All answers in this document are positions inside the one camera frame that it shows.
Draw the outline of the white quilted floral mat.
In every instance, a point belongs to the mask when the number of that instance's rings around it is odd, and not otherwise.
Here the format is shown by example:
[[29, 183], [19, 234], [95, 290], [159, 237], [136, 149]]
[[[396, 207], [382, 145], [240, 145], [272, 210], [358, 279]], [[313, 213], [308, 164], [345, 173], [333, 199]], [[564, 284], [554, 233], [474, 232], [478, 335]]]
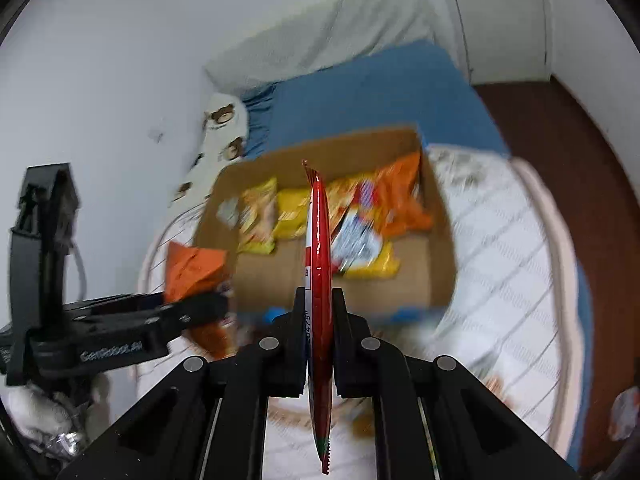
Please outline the white quilted floral mat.
[[[409, 356], [454, 356], [572, 466], [582, 404], [589, 307], [566, 223], [523, 159], [431, 144], [426, 154], [444, 196], [458, 275], [442, 317], [381, 330]], [[162, 292], [169, 242], [191, 245], [204, 203], [172, 205], [149, 249], [138, 292]], [[373, 437], [356, 437], [369, 401], [334, 411], [331, 474], [311, 457], [309, 416], [300, 399], [269, 403], [263, 479], [375, 479]]]

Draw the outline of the blue bed sheet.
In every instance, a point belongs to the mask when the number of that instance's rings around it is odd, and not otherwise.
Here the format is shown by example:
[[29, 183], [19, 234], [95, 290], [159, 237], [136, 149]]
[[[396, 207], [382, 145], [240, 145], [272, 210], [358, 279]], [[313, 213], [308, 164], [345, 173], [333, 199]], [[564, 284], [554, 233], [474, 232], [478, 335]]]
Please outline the blue bed sheet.
[[448, 53], [427, 40], [267, 84], [243, 103], [248, 158], [392, 125], [415, 126], [424, 145], [510, 153], [480, 96]]

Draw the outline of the grey white pillow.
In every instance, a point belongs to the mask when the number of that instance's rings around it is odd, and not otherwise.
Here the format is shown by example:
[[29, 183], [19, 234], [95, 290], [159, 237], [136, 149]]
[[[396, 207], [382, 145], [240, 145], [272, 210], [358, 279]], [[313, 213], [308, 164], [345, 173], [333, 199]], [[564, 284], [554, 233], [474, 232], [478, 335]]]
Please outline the grey white pillow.
[[428, 0], [326, 0], [217, 54], [205, 69], [219, 91], [242, 96], [418, 40], [437, 40]]

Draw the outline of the white door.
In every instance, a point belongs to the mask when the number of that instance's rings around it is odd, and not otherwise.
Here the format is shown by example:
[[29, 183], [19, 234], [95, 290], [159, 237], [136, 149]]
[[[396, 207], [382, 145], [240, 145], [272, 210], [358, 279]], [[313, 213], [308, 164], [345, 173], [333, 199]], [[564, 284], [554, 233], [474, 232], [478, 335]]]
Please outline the white door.
[[548, 78], [546, 0], [456, 0], [472, 84]]

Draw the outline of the orange snack packet in box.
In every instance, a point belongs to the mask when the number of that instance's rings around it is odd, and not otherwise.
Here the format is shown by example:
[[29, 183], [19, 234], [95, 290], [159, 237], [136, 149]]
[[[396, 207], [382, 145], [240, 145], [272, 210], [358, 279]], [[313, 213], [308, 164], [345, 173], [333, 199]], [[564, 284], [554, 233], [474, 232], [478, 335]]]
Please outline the orange snack packet in box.
[[413, 152], [376, 170], [378, 209], [374, 223], [382, 237], [393, 238], [411, 231], [429, 231], [433, 227], [433, 217], [413, 194], [420, 166], [421, 155]]

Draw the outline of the yellow snack packet in box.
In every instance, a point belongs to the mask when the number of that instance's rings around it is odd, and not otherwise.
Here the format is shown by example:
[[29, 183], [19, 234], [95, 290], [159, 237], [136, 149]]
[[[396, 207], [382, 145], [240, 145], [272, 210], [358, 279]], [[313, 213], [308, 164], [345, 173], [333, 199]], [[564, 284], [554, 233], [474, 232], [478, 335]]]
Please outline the yellow snack packet in box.
[[284, 188], [277, 192], [278, 220], [273, 229], [276, 240], [294, 240], [306, 234], [309, 201], [309, 188]]

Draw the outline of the yellow orange chip packet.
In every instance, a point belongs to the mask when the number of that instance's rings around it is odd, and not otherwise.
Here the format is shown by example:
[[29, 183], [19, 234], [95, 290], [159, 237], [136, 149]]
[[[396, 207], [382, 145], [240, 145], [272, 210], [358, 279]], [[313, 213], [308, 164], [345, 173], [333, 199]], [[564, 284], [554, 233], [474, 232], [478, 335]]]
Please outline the yellow orange chip packet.
[[277, 179], [271, 178], [242, 193], [238, 252], [265, 256], [276, 249], [277, 192]]

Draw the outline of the orange snack packet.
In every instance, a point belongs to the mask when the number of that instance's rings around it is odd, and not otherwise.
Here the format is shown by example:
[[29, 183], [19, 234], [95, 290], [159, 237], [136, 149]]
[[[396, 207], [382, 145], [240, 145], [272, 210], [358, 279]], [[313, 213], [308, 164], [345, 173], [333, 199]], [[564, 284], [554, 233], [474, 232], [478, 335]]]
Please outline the orange snack packet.
[[374, 223], [382, 237], [393, 238], [411, 231], [429, 231], [433, 227], [433, 217], [413, 194], [420, 166], [421, 155], [413, 152], [376, 170], [378, 209]]
[[165, 266], [166, 304], [214, 292], [230, 276], [227, 256], [225, 250], [170, 242]]

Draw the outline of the yellow snack packet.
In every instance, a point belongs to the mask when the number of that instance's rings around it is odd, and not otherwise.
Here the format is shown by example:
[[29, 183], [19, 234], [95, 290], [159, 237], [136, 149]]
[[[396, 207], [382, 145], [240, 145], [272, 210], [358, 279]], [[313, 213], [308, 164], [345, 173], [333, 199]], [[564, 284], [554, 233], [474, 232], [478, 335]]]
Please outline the yellow snack packet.
[[219, 320], [191, 328], [190, 337], [213, 361], [230, 358], [238, 351], [233, 320]]
[[273, 229], [276, 240], [294, 240], [306, 234], [309, 201], [309, 188], [284, 188], [277, 192], [278, 220]]

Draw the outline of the red white snack packet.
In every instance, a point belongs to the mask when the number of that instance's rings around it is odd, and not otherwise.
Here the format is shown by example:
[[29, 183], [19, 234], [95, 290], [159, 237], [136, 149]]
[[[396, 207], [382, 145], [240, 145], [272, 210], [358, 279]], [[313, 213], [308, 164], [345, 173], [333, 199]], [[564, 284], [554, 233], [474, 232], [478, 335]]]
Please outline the red white snack packet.
[[388, 280], [399, 271], [393, 245], [378, 232], [373, 174], [335, 180], [326, 191], [334, 275]]

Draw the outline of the bear pattern pillow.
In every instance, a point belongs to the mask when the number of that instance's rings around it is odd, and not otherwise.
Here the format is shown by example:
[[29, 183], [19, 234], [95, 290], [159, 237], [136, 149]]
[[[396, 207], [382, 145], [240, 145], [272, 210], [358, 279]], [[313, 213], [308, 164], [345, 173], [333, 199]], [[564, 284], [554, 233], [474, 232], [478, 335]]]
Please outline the bear pattern pillow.
[[244, 103], [227, 93], [215, 93], [209, 100], [203, 124], [203, 142], [198, 156], [176, 189], [173, 203], [208, 195], [218, 172], [243, 157], [248, 138], [248, 116]]

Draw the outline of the red white spicy strip packet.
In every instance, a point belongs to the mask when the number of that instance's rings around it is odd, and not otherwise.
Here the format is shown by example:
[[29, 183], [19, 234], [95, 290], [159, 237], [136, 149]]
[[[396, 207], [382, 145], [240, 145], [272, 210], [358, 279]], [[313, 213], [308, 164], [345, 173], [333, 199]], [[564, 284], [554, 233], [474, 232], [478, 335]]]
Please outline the red white spicy strip packet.
[[314, 444], [322, 474], [330, 472], [332, 416], [332, 262], [326, 186], [317, 170], [303, 163], [310, 185], [305, 242], [305, 315], [308, 336], [308, 394]]

